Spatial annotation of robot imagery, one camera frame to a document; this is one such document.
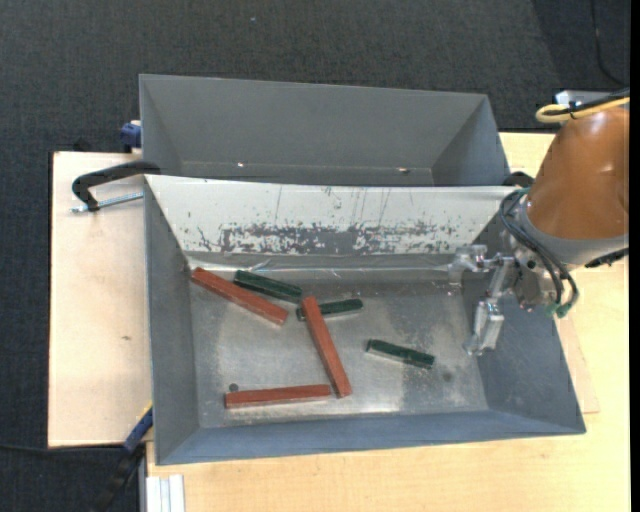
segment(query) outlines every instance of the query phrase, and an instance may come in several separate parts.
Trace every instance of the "cable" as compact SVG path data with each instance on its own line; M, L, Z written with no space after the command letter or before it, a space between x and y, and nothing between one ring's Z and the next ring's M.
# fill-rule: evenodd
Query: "cable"
M618 107L631 101L631 87L612 92L604 98L589 101L577 106L546 105L536 112L536 120L541 123L559 123L569 119L579 119L603 110Z
M104 489L96 498L90 512L106 512L111 507L111 503L116 499L129 478L142 461L145 454L145 445L142 438L153 426L153 407L149 404L145 413L140 417L138 423L133 428L126 441L120 448L122 456L118 461L116 470L113 472Z
M23 452L30 453L33 455L65 455L69 453L91 453L93 451L120 451L122 450L121 446L85 446L83 448L34 448L32 446L24 446L19 444L6 444L0 443L0 450L13 451L13 452Z
M553 280L554 287L556 289L556 300L555 306L552 308L552 312L556 312L559 317L566 315L569 309L575 304L579 297L578 287L573 280L573 277L567 270L566 266L556 258L548 249L546 249L543 245L537 242L533 237L531 237L526 231L524 231L519 226L513 224L511 221L507 219L507 216L512 215L512 211L517 204L519 204L520 199L527 193L529 189L521 189L515 190L507 195L500 203L500 208L498 210L500 214L500 219L504 223L505 227L511 233L511 235L521 244L523 244L528 249L535 252L542 261L547 272L551 276ZM505 204L507 201L513 200L509 209L505 211ZM562 285L561 280L567 280L569 285L571 286L571 296L569 300L562 304L562 293L564 292L564 287Z
M611 72L604 65L604 60L602 59L602 47L600 45L600 28L598 27L598 23L596 21L596 2L595 0L589 0L589 7L591 12L591 25L593 26L593 34L596 43L596 59L598 60L598 67L600 71L612 82L615 82L618 85L624 85L622 80L619 80L615 76L611 74Z
M611 266L616 261L628 255L629 255L629 248L625 247L624 249L610 252L609 254L605 254L604 256L600 256L599 258L596 258L595 260L590 261L585 265L585 268L596 268L596 267L599 267L600 265L604 265L605 263Z

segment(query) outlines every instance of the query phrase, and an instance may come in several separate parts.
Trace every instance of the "black cable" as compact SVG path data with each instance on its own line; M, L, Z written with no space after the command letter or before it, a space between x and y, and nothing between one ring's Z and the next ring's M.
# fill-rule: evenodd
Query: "black cable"
M68 453L91 453L93 451L121 451L122 447L118 445L114 446L86 446L84 448L74 447L74 448L34 448L32 446L23 446L19 444L5 444L0 443L0 450L13 451L13 452L22 452L22 453L30 453L32 455L64 455Z
M522 245L524 245L525 247L527 247L528 249L532 250L533 252L535 252L536 254L538 254L538 256L540 256L540 259L542 261L542 264L544 265L544 268L547 270L547 272L549 272L549 275L551 276L551 279L553 280L553 284L555 286L556 289L556 304L560 304L560 301L562 300L562 292L564 290L564 287L562 286L562 282L560 281L560 279L558 278L558 276L555 273L555 270L553 269L553 267L551 266L550 262L548 261L547 258L545 258L542 254L540 254L539 252L539 245L532 240L524 231L522 231L520 228L518 228L517 226L515 226L514 224L512 224L511 222L509 222L507 220L507 213L504 211L504 205L507 201L510 201L514 198L516 198L516 196L521 196L522 192L519 190L515 190L513 192L511 192L509 195L507 195L502 202L500 203L500 209L498 210L498 213L500 214L500 220L502 220L503 224L505 225L505 227L507 228L507 230L509 231L509 233L511 233L511 235L518 241L520 242ZM515 204L517 204L517 199L511 204L511 207L509 208L509 213L511 212L511 210L514 208Z
M624 249L620 249L619 251L611 252L609 254L605 254L604 256L600 256L595 260L591 260L589 263L585 265L585 268L596 268L600 265L604 265L605 263L609 266L613 265L616 261L624 258L629 254L629 248L625 247Z
M619 80L615 76L611 74L611 72L604 65L604 60L602 58L602 48L600 45L600 28L598 27L598 22L596 21L596 2L595 0L589 0L589 6L591 8L591 25L593 26L593 34L596 43L596 59L598 60L598 66L600 67L600 71L612 82L615 82L618 85L624 85L622 80Z
M522 171L514 171L502 182L503 187L530 187L535 181L534 178Z
M125 451L118 461L115 471L109 477L105 488L98 495L89 512L106 512L116 499L127 481L142 462L145 455L145 445L137 445L132 452Z
M549 270L549 267L547 266L549 264L552 266L555 266L558 269L561 279L569 281L569 285L571 286L571 297L564 304L564 306L568 310L571 306L573 306L576 300L578 300L578 297L580 296L580 292L578 291L578 286L576 285L576 282L574 281L573 277L567 270L567 267L558 258L556 258L556 256L553 253L551 253L546 247L544 247L543 245L538 243L535 239L533 239L526 231L524 231L523 229L519 228L514 224L511 224L506 219L506 216L511 213L515 205L519 204L519 199L520 197L522 197L522 195L524 195L524 193L525 193L525 190L516 190L503 199L502 203L500 204L501 220L505 223L505 226L507 227L509 232L516 238L516 240L520 241L522 244L524 244L526 247L530 248L532 251L536 252L538 256L540 256L540 259L542 260L542 263L545 265L545 268L547 269L547 271L551 273L552 279L557 276L555 276L555 272L553 272L553 270ZM509 207L509 210L505 214L504 212L505 202L516 196L518 197L511 204L511 206ZM558 290L560 290L560 293L562 293L563 291L562 283L560 283L560 287L558 288L557 281L556 279L554 279L554 284L556 285L556 294L558 293ZM558 297L556 297L556 303L560 304Z

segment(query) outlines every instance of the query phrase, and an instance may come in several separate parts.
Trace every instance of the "black cord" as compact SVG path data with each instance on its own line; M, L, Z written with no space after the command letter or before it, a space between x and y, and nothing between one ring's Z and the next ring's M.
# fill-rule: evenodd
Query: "black cord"
M502 222L504 223L509 233L511 233L511 235L513 235L513 237L518 242L520 242L525 247L535 252L540 257L542 264L544 265L547 272L549 272L549 275L553 280L553 284L556 289L555 303L558 305L558 307L562 305L561 304L562 293L564 291L564 287L562 286L561 279L569 281L569 284L571 286L571 297L564 304L564 306L568 309L578 299L579 292L578 292L578 287L575 281L573 280L573 277L571 276L571 274L569 274L566 266L558 258L556 258L551 252L549 252L543 245L538 243L529 234L527 234L526 231L516 226L515 224L511 223L507 219L507 216L511 215L514 207L519 202L518 200L520 199L520 197L522 197L524 193L525 191L523 190L515 190L502 200L502 202L500 203L499 211L498 211L498 213L500 214L500 220L502 220ZM507 203L507 201L511 201L511 200L513 200L513 202L510 205L509 209L505 212L505 208L504 208L505 204Z
M604 256L600 256L595 260L590 261L585 265L585 268L596 268L600 265L604 265L605 263L609 266L613 265L616 261L624 258L629 254L629 248L625 247L624 249L620 249L619 251L611 252L609 254L605 254Z
M593 34L596 43L596 58L598 59L598 66L600 67L600 71L612 82L615 82L618 85L624 85L622 80L619 80L615 76L611 74L611 72L604 65L604 60L602 58L602 48L600 45L600 28L598 27L598 22L596 21L596 2L595 0L589 0L589 5L591 7L591 25L593 26Z
M98 495L89 512L107 512L111 508L113 500L116 499L122 488L134 475L134 472L142 462L145 455L145 445L139 444L132 452L124 451L118 461L115 471Z
M114 446L87 446L84 448L74 447L74 448L34 448L32 446L23 446L19 444L5 444L0 443L0 450L12 451L12 452L22 452L22 453L30 453L32 455L64 455L68 453L91 453L93 451L121 451L122 447L118 445Z

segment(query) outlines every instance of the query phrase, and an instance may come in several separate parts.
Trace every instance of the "wooden board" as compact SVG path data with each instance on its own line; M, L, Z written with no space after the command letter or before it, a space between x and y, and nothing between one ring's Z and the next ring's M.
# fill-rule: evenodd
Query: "wooden board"
M518 169L535 174L553 136L502 134ZM145 327L142 203L72 214L73 180L139 155L54 156L51 247L49 446L121 443L151 398ZM96 189L98 199L140 190L140 179ZM568 351L583 412L598 410L576 336Z

